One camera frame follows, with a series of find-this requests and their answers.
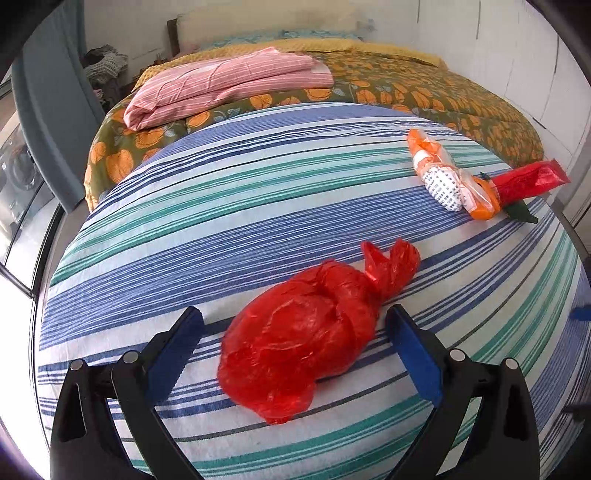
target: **red plastic bag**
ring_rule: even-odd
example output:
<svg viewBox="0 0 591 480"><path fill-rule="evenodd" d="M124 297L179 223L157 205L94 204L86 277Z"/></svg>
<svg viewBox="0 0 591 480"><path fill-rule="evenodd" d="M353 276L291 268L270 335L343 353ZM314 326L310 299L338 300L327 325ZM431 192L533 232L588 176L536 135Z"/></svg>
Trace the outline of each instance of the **red plastic bag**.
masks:
<svg viewBox="0 0 591 480"><path fill-rule="evenodd" d="M556 160L538 161L510 170L494 177L502 207L517 200L536 197L553 188L570 183L569 178Z"/></svg>
<svg viewBox="0 0 591 480"><path fill-rule="evenodd" d="M365 273L328 260L262 293L234 318L217 369L234 402L283 423L310 406L315 380L349 369L374 337L381 304L420 262L401 239L390 258L369 242L361 248Z"/></svg>

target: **plastic bag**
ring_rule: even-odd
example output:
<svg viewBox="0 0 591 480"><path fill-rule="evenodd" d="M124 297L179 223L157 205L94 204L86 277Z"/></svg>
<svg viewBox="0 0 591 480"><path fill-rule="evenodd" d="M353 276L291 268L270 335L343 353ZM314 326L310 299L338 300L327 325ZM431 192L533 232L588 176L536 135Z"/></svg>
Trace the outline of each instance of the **plastic bag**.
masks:
<svg viewBox="0 0 591 480"><path fill-rule="evenodd" d="M407 137L413 167L428 192L447 210L462 207L475 220L489 220L518 200L549 192L570 180L556 160L515 168L490 180L457 168L445 148L422 130Z"/></svg>
<svg viewBox="0 0 591 480"><path fill-rule="evenodd" d="M234 318L217 370L234 402L283 423L310 406L315 380L349 369L374 337L381 304L420 263L401 239L389 258L369 242L361 248L365 273L328 260L262 293Z"/></svg>
<svg viewBox="0 0 591 480"><path fill-rule="evenodd" d="M570 183L570 180L556 160L547 160L502 173L493 177L491 182L496 188L501 206L504 207L517 200L542 195Z"/></svg>
<svg viewBox="0 0 591 480"><path fill-rule="evenodd" d="M501 211L488 182L457 168L445 148L424 131L411 129L407 142L414 171L447 210L457 212L464 207L477 220L488 220Z"/></svg>

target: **blue gripper pad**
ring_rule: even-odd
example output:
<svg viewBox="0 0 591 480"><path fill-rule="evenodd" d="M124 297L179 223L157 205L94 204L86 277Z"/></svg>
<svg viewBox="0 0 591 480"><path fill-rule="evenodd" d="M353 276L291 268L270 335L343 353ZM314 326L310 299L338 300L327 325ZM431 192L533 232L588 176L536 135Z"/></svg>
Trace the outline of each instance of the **blue gripper pad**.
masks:
<svg viewBox="0 0 591 480"><path fill-rule="evenodd" d="M441 349L444 349L443 345L434 334L420 330L400 305L395 305L388 310L386 333L406 367L418 394L423 400L431 401L437 408L443 398L441 369L423 341L430 340L431 345L436 342Z"/></svg>
<svg viewBox="0 0 591 480"><path fill-rule="evenodd" d="M570 312L570 318L581 322L591 322L591 305L573 308L573 311Z"/></svg>
<svg viewBox="0 0 591 480"><path fill-rule="evenodd" d="M189 307L170 330L173 334L147 372L146 398L152 405L165 401L205 331L201 312Z"/></svg>

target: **floral comforter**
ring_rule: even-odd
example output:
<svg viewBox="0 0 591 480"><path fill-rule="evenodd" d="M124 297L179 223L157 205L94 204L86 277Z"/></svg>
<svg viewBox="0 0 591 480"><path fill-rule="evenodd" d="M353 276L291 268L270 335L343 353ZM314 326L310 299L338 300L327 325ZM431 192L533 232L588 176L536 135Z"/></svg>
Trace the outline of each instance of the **floral comforter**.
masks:
<svg viewBox="0 0 591 480"><path fill-rule="evenodd" d="M538 134L518 110L443 66L362 51L306 53L330 68L335 77L332 88L257 95L140 132L123 123L134 93L119 102L107 114L90 149L85 175L89 209L166 145L233 116L292 103L352 102L412 112L461 132L512 167L543 158Z"/></svg>

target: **curtain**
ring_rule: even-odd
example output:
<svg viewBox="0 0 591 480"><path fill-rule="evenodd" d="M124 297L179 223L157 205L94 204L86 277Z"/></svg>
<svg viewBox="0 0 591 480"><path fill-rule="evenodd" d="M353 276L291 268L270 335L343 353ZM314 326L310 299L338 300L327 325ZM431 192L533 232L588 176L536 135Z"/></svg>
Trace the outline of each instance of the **curtain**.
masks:
<svg viewBox="0 0 591 480"><path fill-rule="evenodd" d="M105 117L79 60L85 52L83 0L66 0L37 27L12 64L22 131L66 212L85 196L88 150Z"/></svg>

